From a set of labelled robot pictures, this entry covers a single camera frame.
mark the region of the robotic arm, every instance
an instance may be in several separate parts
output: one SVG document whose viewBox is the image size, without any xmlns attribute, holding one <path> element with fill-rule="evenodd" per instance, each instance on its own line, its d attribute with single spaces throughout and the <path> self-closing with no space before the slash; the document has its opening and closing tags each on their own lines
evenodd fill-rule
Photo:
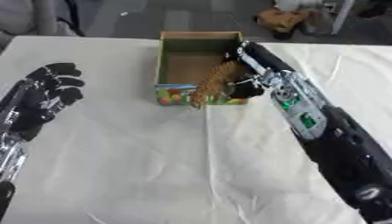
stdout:
<svg viewBox="0 0 392 224">
<path fill-rule="evenodd" d="M 242 42 L 230 55 L 254 74 L 230 83 L 228 95 L 270 97 L 318 170 L 367 223 L 392 223 L 392 159 L 342 108 L 261 45 Z"/>
<path fill-rule="evenodd" d="M 0 101 L 0 221 L 27 158 L 26 143 L 64 107 L 83 97 L 79 88 L 84 82 L 78 76 L 81 71 L 72 63 L 42 66 L 18 81 Z"/>
</svg>

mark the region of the table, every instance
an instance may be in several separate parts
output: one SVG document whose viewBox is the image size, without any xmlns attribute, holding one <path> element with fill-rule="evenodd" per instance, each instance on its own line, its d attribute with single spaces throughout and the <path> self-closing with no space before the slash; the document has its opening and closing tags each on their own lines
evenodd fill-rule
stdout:
<svg viewBox="0 0 392 224">
<path fill-rule="evenodd" d="M 392 48 L 265 44 L 392 149 Z M 162 107 L 158 42 L 16 38 L 3 95 L 37 67 L 75 62 L 86 98 L 30 145 L 3 223 L 357 224 L 268 96 L 247 106 Z"/>
</svg>

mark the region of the white fabric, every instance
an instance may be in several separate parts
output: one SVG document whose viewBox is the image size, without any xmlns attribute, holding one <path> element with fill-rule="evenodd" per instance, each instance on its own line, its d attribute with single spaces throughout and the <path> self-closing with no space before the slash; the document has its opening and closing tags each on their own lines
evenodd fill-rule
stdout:
<svg viewBox="0 0 392 224">
<path fill-rule="evenodd" d="M 265 44 L 392 149 L 392 48 Z M 86 98 L 31 143 L 5 224 L 359 224 L 265 95 L 197 111 L 156 104 L 155 40 L 17 38 L 0 94 L 75 62 Z"/>
</svg>

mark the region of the cardboard box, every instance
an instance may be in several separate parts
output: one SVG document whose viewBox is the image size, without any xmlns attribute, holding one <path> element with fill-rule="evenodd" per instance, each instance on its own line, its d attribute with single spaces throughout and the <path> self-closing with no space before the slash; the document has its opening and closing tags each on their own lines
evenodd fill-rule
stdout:
<svg viewBox="0 0 392 224">
<path fill-rule="evenodd" d="M 190 93 L 224 54 L 242 39 L 239 32 L 163 32 L 155 89 L 162 105 L 189 105 Z M 208 97 L 206 104 L 239 105 L 244 99 Z"/>
</svg>

